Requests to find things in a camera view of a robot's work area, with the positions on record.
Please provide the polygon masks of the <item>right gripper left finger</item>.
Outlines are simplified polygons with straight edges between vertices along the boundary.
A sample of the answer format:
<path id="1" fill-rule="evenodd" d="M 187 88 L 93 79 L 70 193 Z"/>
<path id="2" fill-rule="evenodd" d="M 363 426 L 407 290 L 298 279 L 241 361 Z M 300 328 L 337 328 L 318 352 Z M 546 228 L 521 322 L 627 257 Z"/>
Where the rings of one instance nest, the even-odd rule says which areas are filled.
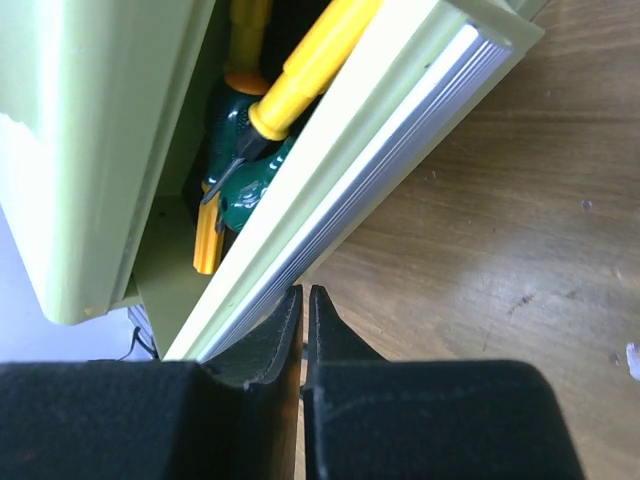
<path id="1" fill-rule="evenodd" d="M 290 479 L 303 290 L 214 359 L 5 363 L 5 479 Z"/>

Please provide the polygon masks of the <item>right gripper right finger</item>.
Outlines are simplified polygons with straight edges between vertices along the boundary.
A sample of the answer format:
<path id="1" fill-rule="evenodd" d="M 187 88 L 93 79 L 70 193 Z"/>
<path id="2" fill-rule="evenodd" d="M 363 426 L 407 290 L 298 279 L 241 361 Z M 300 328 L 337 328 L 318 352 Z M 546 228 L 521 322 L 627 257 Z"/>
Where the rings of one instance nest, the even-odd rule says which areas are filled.
<path id="1" fill-rule="evenodd" d="M 309 298 L 310 479 L 580 479 L 554 391 L 513 360 L 391 362 Z"/>

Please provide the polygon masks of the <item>green stubby screwdriver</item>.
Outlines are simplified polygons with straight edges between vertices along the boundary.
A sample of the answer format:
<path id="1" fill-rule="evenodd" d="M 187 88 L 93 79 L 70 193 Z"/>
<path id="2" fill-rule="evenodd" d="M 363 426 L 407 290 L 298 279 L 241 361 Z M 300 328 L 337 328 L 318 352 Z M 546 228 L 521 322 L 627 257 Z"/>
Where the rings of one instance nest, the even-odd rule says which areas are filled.
<path id="1" fill-rule="evenodd" d="M 221 187 L 218 206 L 222 222 L 239 233 L 266 193 L 276 173 L 284 163 L 296 141 L 289 136 L 274 148 L 264 151 L 265 156 L 241 165 Z"/>
<path id="2" fill-rule="evenodd" d="M 222 82 L 211 94 L 206 116 L 209 166 L 206 181 L 213 185 L 236 156 L 238 137 L 248 124 L 248 108 L 254 97 Z"/>

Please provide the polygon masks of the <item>olive green drawer cabinet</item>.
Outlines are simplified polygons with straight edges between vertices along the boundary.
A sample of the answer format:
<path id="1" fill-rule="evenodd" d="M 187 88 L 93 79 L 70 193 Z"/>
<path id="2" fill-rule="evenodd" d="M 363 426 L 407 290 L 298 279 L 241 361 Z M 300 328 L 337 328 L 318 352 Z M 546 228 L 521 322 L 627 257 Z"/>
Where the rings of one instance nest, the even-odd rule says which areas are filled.
<path id="1" fill-rule="evenodd" d="M 141 304 L 167 360 L 245 336 L 541 39 L 539 1 L 379 1 L 216 273 L 191 257 L 232 1 L 5 1 L 1 207 L 44 316 Z M 272 1 L 269 83 L 331 1 Z"/>

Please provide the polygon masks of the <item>yellow tester screwdriver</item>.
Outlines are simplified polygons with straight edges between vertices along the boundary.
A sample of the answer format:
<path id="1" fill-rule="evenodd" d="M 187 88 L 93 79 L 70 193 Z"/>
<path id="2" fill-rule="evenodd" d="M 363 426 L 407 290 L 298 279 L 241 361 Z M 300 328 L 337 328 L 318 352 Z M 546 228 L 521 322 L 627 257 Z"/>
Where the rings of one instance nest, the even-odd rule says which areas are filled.
<path id="1" fill-rule="evenodd" d="M 284 63 L 274 84 L 248 108 L 248 124 L 238 137 L 236 156 L 219 180 L 203 181 L 201 204 L 209 202 L 246 161 L 286 139 L 290 126 L 323 91 L 371 22 L 379 1 L 331 1 Z"/>

